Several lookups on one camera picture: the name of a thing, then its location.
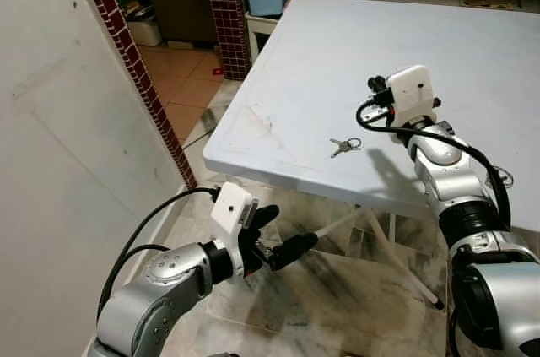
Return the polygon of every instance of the white pipe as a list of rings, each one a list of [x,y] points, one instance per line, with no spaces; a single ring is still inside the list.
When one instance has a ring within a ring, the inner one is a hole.
[[[354,216],[360,214],[362,212],[362,208],[356,208],[354,211],[349,212],[345,216],[341,217],[340,219],[332,222],[331,224],[325,226],[324,228],[319,229],[315,232],[317,237],[321,239],[323,236],[328,235],[330,232],[332,232],[334,229],[336,229],[339,225],[344,224],[349,219],[353,218]]]
[[[396,267],[398,270],[400,270],[402,273],[407,275],[407,277],[411,280],[411,282],[414,284],[414,286],[424,295],[429,302],[432,304],[437,304],[439,302],[439,298],[431,292],[431,290],[422,283],[418,279],[416,275],[410,272],[410,270],[403,265],[401,260],[397,258],[396,253],[392,250],[392,246],[390,245],[390,242],[385,236],[385,233],[382,231],[381,224],[379,224],[379,220],[375,217],[373,214],[373,211],[369,208],[361,208],[364,210],[364,214],[367,217],[368,221],[370,222],[371,229],[373,229],[375,233],[375,237],[379,241],[379,243],[382,246],[382,250],[384,253],[388,256],[390,261],[394,264],[394,267]]]

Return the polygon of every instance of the white wall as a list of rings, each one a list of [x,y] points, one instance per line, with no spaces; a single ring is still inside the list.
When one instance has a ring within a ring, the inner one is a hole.
[[[88,0],[0,3],[0,355],[80,355],[122,243],[182,180]]]

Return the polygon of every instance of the orange floor tile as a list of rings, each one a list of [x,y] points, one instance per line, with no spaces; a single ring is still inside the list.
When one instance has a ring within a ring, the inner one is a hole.
[[[221,67],[218,57],[166,46],[139,49],[176,136],[184,141],[223,81],[223,75],[214,74]]]

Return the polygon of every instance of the white table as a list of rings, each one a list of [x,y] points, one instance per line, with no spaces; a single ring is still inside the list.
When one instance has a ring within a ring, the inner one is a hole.
[[[405,149],[360,128],[368,77],[431,72],[457,134],[515,177],[513,224],[540,231],[540,15],[359,0],[293,0],[203,151],[207,167],[424,217]],[[364,149],[330,159],[330,138]],[[482,177],[485,173],[479,169]]]

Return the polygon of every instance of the red brick trim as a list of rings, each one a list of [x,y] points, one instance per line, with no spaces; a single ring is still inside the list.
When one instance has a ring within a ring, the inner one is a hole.
[[[224,76],[243,80],[251,67],[243,0],[210,0]]]
[[[165,109],[157,98],[154,82],[149,76],[135,41],[127,28],[126,21],[116,4],[116,0],[94,0],[94,3],[187,187],[196,187],[197,181],[187,162],[187,157],[167,119]]]

